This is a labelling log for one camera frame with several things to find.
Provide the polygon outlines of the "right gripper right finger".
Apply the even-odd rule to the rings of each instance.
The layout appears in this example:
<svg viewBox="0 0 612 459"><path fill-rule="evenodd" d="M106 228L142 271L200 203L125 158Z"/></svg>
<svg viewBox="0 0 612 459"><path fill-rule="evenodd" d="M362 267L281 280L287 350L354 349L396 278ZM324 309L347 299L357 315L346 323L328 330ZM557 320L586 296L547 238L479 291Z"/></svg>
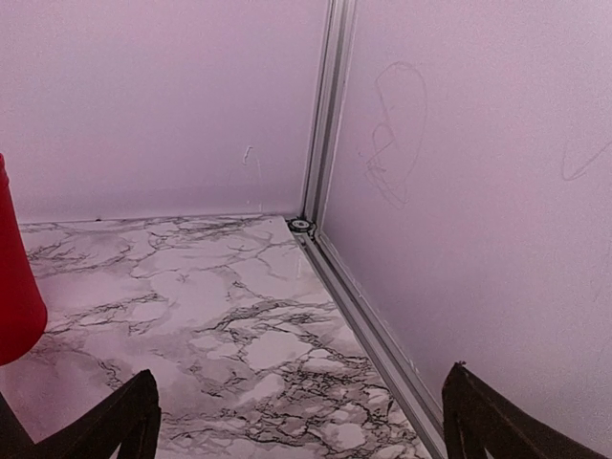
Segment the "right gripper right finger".
<svg viewBox="0 0 612 459"><path fill-rule="evenodd" d="M449 458L601 458L533 418L470 372L462 362L442 389Z"/></svg>

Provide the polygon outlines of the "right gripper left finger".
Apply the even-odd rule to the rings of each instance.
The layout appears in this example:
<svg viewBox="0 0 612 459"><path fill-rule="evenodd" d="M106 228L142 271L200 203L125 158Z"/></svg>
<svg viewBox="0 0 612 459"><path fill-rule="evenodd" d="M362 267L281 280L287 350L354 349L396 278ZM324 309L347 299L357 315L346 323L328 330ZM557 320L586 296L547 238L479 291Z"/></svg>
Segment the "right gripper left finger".
<svg viewBox="0 0 612 459"><path fill-rule="evenodd" d="M70 425L33 441L5 399L1 400L3 458L153 458L162 411L149 370L132 377Z"/></svg>

